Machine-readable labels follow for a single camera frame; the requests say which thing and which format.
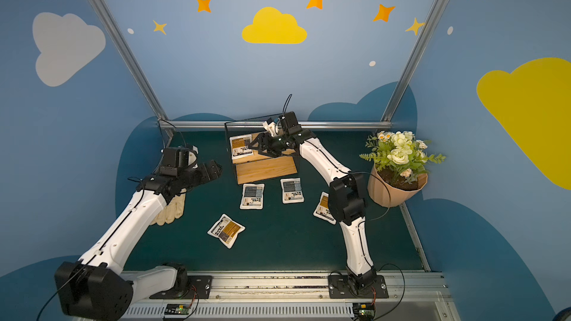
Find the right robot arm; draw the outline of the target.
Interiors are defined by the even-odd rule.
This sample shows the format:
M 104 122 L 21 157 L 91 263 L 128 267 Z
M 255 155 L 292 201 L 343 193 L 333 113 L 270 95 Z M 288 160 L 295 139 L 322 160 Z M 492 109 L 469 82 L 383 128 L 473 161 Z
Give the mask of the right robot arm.
M 270 158 L 294 150 L 307 160 L 329 186 L 328 208 L 340 224 L 346 246 L 346 269 L 350 285 L 357 291 L 376 280 L 374 261 L 370 256 L 365 232 L 365 179 L 339 162 L 309 129 L 303 128 L 293 111 L 263 122 L 264 132 L 248 145 Z

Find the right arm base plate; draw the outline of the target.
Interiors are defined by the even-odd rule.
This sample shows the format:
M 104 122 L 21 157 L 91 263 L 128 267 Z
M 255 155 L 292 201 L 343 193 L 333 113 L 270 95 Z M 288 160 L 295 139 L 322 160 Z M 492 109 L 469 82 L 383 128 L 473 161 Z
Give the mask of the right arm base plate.
M 388 299 L 389 292 L 385 278 L 378 275 L 371 285 L 358 286 L 347 275 L 331 273 L 327 277 L 331 299 Z

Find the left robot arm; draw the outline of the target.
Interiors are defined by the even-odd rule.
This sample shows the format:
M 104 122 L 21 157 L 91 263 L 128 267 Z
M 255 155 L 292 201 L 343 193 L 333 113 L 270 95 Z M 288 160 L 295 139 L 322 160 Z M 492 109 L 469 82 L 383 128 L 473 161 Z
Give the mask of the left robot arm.
M 174 198 L 216 180 L 222 166 L 198 163 L 195 148 L 167 147 L 153 171 L 138 182 L 123 212 L 76 262 L 63 262 L 54 279 L 62 313 L 89 320 L 119 320 L 132 303 L 156 294 L 185 297 L 187 269 L 178 263 L 123 276 L 135 246 L 152 221 Z

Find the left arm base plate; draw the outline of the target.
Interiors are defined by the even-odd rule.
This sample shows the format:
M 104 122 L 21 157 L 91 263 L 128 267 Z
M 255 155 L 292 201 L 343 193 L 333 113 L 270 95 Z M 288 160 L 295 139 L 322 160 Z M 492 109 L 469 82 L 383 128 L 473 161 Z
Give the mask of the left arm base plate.
M 196 297 L 208 300 L 211 294 L 213 277 L 211 275 L 187 275 L 186 282 L 175 283 L 171 289 L 150 296 L 151 300 L 191 300 Z

